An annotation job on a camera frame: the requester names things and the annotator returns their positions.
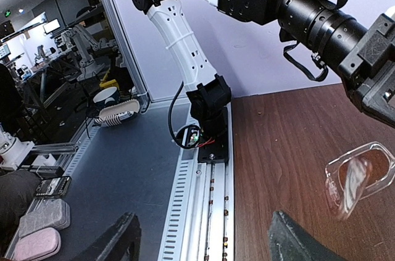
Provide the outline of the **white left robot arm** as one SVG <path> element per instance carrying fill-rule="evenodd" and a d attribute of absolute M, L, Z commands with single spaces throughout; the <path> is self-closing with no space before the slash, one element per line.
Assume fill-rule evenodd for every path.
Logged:
<path fill-rule="evenodd" d="M 191 116 L 204 132 L 225 129 L 225 106 L 231 90 L 202 52 L 182 11 L 180 0 L 132 0 L 156 26 L 183 77 Z M 342 12 L 348 0 L 206 0 L 235 20 L 265 25 L 277 21 L 283 55 L 299 44 L 312 52 L 322 71 L 337 74 L 350 101 L 364 114 L 394 125 L 394 9 L 370 28 Z"/>

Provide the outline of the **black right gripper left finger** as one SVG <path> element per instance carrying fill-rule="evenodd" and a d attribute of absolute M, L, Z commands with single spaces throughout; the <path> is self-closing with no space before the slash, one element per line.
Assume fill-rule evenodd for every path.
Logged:
<path fill-rule="evenodd" d="M 138 216 L 125 212 L 72 260 L 139 260 L 140 245 L 141 227 Z"/>

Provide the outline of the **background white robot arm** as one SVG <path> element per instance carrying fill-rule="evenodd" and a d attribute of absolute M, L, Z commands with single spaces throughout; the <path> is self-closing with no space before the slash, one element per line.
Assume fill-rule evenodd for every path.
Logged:
<path fill-rule="evenodd" d="M 68 49 L 75 46 L 81 57 L 78 63 L 81 74 L 78 76 L 77 81 L 83 81 L 98 76 L 99 72 L 104 69 L 104 64 L 98 64 L 89 50 L 94 52 L 111 51 L 111 53 L 115 52 L 115 54 L 119 51 L 115 39 L 107 40 L 101 38 L 98 41 L 80 24 L 76 24 L 72 28 L 67 28 L 61 33 L 60 37 Z"/>

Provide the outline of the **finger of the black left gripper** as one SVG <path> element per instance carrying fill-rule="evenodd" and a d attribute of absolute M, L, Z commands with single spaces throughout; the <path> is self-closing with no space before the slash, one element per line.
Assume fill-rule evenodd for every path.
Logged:
<path fill-rule="evenodd" d="M 394 128 L 394 89 L 359 88 L 357 90 L 358 109 L 365 115 Z"/>

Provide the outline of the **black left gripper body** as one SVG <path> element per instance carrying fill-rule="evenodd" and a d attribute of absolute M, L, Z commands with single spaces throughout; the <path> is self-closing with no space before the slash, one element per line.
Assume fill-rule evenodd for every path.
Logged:
<path fill-rule="evenodd" d="M 394 89 L 394 20 L 381 14 L 338 70 L 347 97 L 356 107 L 359 88 Z"/>

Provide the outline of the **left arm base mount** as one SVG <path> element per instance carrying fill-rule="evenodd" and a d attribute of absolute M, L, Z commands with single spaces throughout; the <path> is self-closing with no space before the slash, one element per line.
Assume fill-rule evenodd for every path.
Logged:
<path fill-rule="evenodd" d="M 170 103 L 167 123 L 175 144 L 184 150 L 198 150 L 197 161 L 200 164 L 219 164 L 229 161 L 228 109 L 231 101 L 231 89 L 224 77 L 214 75 L 214 80 L 186 93 L 191 103 L 190 116 L 197 124 L 186 125 L 178 132 L 172 126 L 172 112 L 179 94 L 184 88 L 181 84 Z"/>

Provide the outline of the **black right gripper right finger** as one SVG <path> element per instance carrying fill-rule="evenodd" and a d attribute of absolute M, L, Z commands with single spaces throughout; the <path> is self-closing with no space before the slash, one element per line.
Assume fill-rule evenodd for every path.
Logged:
<path fill-rule="evenodd" d="M 318 242 L 282 210 L 272 215 L 268 246 L 271 260 L 345 260 Z"/>

